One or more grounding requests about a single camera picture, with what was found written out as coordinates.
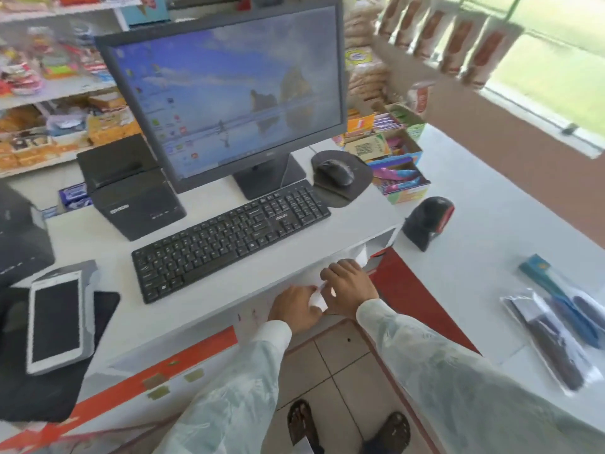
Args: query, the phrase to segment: desktop wallpaper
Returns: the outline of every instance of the desktop wallpaper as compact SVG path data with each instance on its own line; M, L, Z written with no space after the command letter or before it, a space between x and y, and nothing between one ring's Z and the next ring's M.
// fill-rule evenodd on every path
M341 121L333 8L113 52L180 178Z

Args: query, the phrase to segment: monitor bezel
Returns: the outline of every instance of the monitor bezel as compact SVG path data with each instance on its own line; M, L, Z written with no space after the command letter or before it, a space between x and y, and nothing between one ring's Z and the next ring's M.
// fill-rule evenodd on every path
M173 35L206 30L220 26L235 25L251 20L265 19L284 14L293 14L301 11L308 11L318 8L334 7L336 11L337 24L337 66L339 75L339 96L341 100L341 122L335 126L322 129L307 136L297 138L291 142L283 143L272 148L268 148L259 153L248 157L235 160L228 164L215 167L206 172L193 175L188 178L178 178L173 170L168 156L164 153L162 145L145 117L142 108L139 106L135 95L130 86L126 85L126 77L122 74L117 65L117 60L111 52L111 48L133 43L139 43L156 38L169 37ZM178 193L197 188L206 183L214 182L220 178L232 175L245 169L259 165L265 161L276 158L276 156L289 154L293 151L304 148L310 144L318 143L330 137L344 134L347 129L347 79L345 74L345 49L344 49L344 28L343 28L343 2L342 0L308 0L299 3L271 6L268 8L256 9L253 11L233 12L229 14L216 14L201 19L188 20L185 22L168 23L161 26L152 26L126 32L114 33L95 38L97 47L110 73L114 77L117 88L124 96L126 103L132 110L134 117L139 122L143 134L147 138L147 144L162 167L164 174L172 184L172 187Z

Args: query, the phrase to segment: brown wall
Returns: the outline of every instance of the brown wall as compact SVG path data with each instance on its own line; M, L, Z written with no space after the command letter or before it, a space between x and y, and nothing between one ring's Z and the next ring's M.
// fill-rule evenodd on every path
M399 91L436 79L428 122L605 248L605 156L588 158L381 38L374 49Z

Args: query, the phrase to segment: person's left hand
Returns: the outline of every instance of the person's left hand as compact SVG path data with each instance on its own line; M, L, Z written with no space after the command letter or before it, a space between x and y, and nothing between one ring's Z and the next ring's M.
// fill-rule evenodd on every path
M277 296L268 313L268 320L281 320L288 324L292 334L308 330L322 316L317 306L309 306L308 301L317 287L290 285Z

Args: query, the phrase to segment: white desk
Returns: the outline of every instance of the white desk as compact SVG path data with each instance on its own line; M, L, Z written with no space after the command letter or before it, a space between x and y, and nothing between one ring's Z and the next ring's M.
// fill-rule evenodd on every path
M331 140L314 145L316 151L337 149ZM295 158L312 180L305 148ZM376 188L368 188L352 204L331 209L332 216L296 236L238 261L158 302L145 305L132 265L131 252L158 239L239 207L248 201L232 177L180 195L187 217L135 242L129 242L94 207L49 220L56 255L54 267L95 259L101 270L99 290L117 291L122 300L89 366L87 375L114 364L143 346L161 347L162 339L225 311L337 252L377 236L390 244L403 220ZM21 285L39 274L32 276Z
M449 198L456 210L426 253L402 233L394 249L481 354L605 431L605 382L565 397L528 346L525 331L498 302L518 289L536 288L517 270L534 253L596 295L605 285L605 251L439 130L427 127L420 146L420 170L433 183L428 195ZM405 218L414 206L396 208ZM587 350L605 375L605 351Z

